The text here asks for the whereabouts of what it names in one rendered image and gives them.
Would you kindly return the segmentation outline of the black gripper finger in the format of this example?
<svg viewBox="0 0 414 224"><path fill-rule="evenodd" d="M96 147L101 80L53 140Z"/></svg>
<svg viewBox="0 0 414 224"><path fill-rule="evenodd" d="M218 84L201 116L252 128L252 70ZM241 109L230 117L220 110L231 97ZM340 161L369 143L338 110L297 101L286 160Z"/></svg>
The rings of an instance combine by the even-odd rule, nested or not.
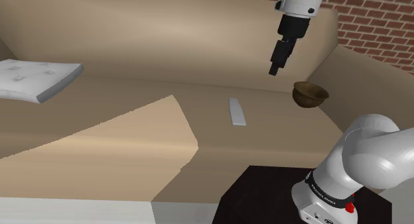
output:
<svg viewBox="0 0 414 224"><path fill-rule="evenodd" d="M277 41L270 59L270 75L276 76L277 72L279 71L279 68L285 67L287 59L289 58L295 47L296 41L296 39L286 40L285 38Z"/></svg>

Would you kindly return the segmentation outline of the brown wooden bowl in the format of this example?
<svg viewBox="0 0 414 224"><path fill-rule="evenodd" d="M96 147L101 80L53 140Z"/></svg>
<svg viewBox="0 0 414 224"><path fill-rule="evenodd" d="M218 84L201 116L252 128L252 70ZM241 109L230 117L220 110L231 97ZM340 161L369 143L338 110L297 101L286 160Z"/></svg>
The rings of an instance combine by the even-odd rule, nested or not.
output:
<svg viewBox="0 0 414 224"><path fill-rule="evenodd" d="M299 107L313 108L321 105L330 95L319 85L310 82L295 82L292 97Z"/></svg>

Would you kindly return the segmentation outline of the grey remote control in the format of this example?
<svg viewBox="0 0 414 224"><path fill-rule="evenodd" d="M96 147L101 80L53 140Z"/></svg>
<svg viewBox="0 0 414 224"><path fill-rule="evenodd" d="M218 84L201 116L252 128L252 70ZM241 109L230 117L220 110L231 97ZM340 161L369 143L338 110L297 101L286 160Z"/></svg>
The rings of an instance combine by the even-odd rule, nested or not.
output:
<svg viewBox="0 0 414 224"><path fill-rule="evenodd" d="M246 126L243 110L237 98L229 98L229 112L233 126Z"/></svg>

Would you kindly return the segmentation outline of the beige sofa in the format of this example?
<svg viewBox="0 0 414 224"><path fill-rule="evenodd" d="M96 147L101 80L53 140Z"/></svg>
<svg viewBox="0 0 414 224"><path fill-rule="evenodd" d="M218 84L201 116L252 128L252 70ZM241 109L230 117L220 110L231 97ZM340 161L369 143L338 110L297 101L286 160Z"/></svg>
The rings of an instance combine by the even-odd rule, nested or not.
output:
<svg viewBox="0 0 414 224"><path fill-rule="evenodd" d="M414 127L414 76L340 46L333 10L270 76L280 18L266 0L0 0L0 60L84 66L44 103L0 99L0 197L216 203L250 165L318 166L360 115ZM299 107L295 82L330 97Z"/></svg>

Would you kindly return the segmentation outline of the dark robot stand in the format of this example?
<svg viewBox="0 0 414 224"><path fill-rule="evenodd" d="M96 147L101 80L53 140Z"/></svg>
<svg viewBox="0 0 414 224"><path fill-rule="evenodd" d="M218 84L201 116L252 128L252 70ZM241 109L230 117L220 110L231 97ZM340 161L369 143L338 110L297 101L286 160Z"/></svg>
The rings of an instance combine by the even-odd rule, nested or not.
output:
<svg viewBox="0 0 414 224"><path fill-rule="evenodd" d="M334 224L318 214L302 220L291 197L310 168L249 166L222 196L212 224ZM392 224L392 203L367 188L355 193L358 224Z"/></svg>

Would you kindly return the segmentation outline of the white tufted cushion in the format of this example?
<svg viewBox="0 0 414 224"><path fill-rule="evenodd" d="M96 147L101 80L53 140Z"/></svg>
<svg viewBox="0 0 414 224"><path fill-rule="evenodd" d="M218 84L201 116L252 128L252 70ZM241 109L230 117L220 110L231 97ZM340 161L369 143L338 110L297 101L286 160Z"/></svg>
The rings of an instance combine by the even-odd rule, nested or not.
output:
<svg viewBox="0 0 414 224"><path fill-rule="evenodd" d="M0 61L0 98L43 103L70 85L82 64Z"/></svg>

